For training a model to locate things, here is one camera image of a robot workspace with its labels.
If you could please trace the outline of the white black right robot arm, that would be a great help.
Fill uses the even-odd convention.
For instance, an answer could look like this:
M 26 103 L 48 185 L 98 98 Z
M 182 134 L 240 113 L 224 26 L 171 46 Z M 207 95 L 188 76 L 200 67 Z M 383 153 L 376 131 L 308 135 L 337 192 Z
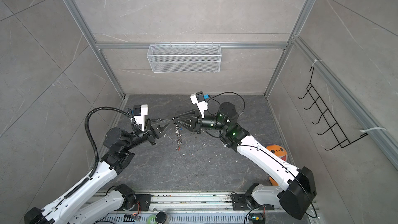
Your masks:
M 277 205 L 293 218 L 302 219 L 317 195 L 313 172 L 307 167 L 299 169 L 283 161 L 261 145 L 238 123 L 239 114 L 234 104 L 222 103 L 213 115 L 206 116 L 206 110 L 207 103 L 199 103 L 197 110 L 178 115 L 173 121 L 191 132 L 217 130 L 225 147 L 254 162 L 278 184 L 274 190 L 254 184 L 246 194 L 247 204 L 251 208 L 264 204 Z

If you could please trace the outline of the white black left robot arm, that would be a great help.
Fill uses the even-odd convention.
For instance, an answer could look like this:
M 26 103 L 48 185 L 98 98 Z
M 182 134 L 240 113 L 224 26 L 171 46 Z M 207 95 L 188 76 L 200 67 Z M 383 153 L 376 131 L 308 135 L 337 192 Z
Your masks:
M 87 205 L 104 185 L 113 180 L 130 164 L 134 154 L 130 149 L 161 137 L 168 126 L 154 127 L 148 119 L 144 130 L 128 133 L 119 128 L 108 131 L 104 145 L 109 151 L 103 157 L 95 154 L 93 169 L 70 190 L 43 208 L 34 207 L 24 216 L 26 224 L 93 224 L 118 210 L 141 210 L 135 191 L 125 184 L 115 186 L 108 194 Z

